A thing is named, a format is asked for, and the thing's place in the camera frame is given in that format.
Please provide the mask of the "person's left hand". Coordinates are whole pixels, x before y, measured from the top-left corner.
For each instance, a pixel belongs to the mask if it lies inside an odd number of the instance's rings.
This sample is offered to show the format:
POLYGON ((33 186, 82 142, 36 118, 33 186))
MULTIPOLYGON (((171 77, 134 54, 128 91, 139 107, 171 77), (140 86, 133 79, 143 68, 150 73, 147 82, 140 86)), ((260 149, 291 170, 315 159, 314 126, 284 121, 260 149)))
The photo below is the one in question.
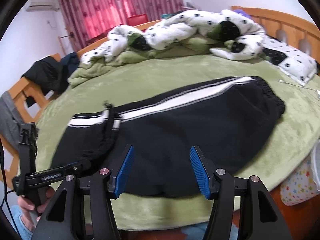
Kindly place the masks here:
POLYGON ((36 224, 33 222, 33 219, 31 217, 31 212, 36 210, 37 213, 43 214, 54 193, 55 190, 52 187, 47 187, 45 197, 46 201, 38 207, 35 207, 35 204, 31 200, 25 198, 24 196, 18 197, 17 203, 22 211, 21 220, 29 231, 33 232, 36 227, 36 224))

